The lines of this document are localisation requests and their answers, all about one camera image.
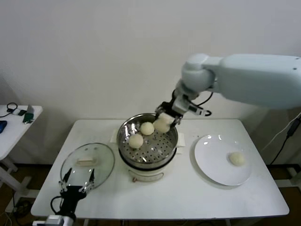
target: glass lid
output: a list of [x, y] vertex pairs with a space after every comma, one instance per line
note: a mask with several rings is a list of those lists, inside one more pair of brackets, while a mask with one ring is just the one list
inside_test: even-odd
[[91, 143], [73, 151], [63, 162], [61, 180], [70, 171], [67, 186], [84, 186], [94, 178], [93, 188], [101, 185], [114, 167], [114, 154], [107, 145]]

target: small side table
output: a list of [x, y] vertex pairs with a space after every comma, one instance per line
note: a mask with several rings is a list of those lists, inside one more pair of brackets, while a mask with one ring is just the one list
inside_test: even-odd
[[[26, 110], [27, 106], [18, 106], [19, 109]], [[43, 108], [41, 106], [33, 106], [34, 108], [34, 119], [37, 119], [38, 116], [42, 113]], [[0, 105], [0, 115], [7, 114], [6, 105]], [[12, 171], [16, 172], [18, 168], [14, 165], [14, 163], [7, 157], [13, 147], [18, 143], [21, 137], [25, 134], [25, 132], [29, 129], [29, 127], [33, 124], [24, 124], [23, 117], [16, 115], [8, 115], [1, 120], [6, 120], [8, 122], [4, 131], [0, 134], [0, 161], [7, 166], [8, 170], [5, 171], [0, 167], [0, 186], [2, 183], [7, 184], [9, 187], [14, 189], [15, 192], [15, 202], [17, 203], [20, 198], [36, 198], [39, 190], [30, 190], [27, 187], [29, 184], [31, 177], [25, 177], [23, 181], [20, 183], [15, 178], [13, 178], [10, 173]], [[8, 206], [5, 209], [5, 212], [12, 212], [14, 208], [13, 199], [9, 202]]]

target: dough ball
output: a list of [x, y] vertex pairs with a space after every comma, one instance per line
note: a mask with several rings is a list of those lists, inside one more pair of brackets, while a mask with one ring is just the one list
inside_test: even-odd
[[160, 133], [167, 133], [170, 130], [170, 126], [162, 119], [155, 120], [154, 128]]
[[171, 117], [170, 115], [166, 113], [161, 113], [158, 118], [161, 120], [164, 120], [165, 124], [171, 125], [174, 122], [174, 117]]
[[229, 159], [235, 166], [243, 166], [246, 163], [244, 155], [241, 152], [233, 152], [230, 154]]
[[130, 136], [128, 145], [134, 149], [141, 147], [143, 145], [143, 137], [140, 134], [134, 134]]
[[150, 135], [155, 131], [155, 128], [151, 122], [145, 122], [140, 127], [140, 132], [143, 135]]

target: white plate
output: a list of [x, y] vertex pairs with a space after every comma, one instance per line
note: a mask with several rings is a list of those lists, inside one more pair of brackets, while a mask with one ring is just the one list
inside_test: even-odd
[[[246, 159], [245, 165], [233, 165], [229, 160], [232, 152], [241, 152]], [[196, 144], [194, 155], [200, 169], [220, 184], [240, 185], [251, 175], [247, 152], [237, 141], [224, 135], [202, 137]]]

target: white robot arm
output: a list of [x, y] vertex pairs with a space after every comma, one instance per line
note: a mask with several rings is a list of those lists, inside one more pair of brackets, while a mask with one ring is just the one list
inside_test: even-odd
[[187, 111], [203, 114], [202, 107], [192, 103], [202, 91], [276, 109], [301, 106], [301, 58], [256, 54], [224, 58], [193, 55], [182, 67], [182, 78], [172, 100], [163, 102], [156, 113], [171, 115], [175, 124]]

